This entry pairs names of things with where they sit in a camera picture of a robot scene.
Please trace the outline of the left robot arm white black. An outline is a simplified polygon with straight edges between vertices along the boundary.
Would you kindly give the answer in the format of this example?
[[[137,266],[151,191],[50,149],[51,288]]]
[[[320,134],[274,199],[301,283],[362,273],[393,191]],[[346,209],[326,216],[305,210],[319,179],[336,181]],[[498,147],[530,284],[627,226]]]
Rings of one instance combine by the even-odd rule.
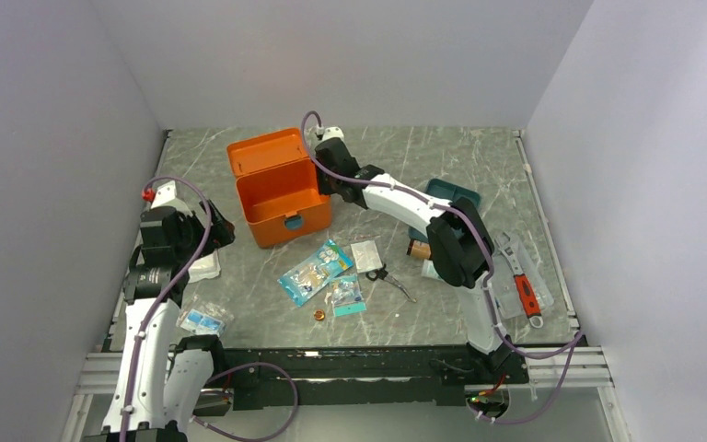
[[[220,338],[194,335],[173,344],[191,264],[231,244],[234,227],[209,200],[207,217],[161,205],[141,214],[142,242],[123,282],[126,335],[110,408],[94,441],[185,441],[203,386],[228,370]]]

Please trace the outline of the orange medicine box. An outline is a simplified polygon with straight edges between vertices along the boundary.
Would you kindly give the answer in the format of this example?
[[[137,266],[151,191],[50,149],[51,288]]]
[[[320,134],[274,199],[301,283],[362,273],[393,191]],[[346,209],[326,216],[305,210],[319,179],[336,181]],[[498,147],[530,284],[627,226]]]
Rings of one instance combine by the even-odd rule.
[[[328,228],[330,198],[297,128],[237,141],[226,148],[240,205],[256,244],[285,243]]]

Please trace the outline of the clear zip bag white pads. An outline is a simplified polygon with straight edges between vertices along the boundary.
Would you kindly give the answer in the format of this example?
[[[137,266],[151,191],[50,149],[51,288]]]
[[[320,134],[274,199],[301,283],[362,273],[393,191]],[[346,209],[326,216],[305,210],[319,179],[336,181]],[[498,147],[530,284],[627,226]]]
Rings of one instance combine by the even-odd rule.
[[[353,261],[357,273],[368,273],[383,267],[377,244],[369,239],[351,245]]]

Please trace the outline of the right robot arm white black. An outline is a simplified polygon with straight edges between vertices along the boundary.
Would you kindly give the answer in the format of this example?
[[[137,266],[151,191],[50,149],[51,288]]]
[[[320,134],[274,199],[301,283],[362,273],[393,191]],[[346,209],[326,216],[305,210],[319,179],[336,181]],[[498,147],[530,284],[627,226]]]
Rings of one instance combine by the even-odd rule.
[[[453,288],[464,318],[470,369],[482,382],[523,381],[518,355],[490,294],[493,243],[475,204],[419,192],[376,166],[360,166],[338,135],[314,138],[310,158],[319,190],[421,230],[440,279]]]

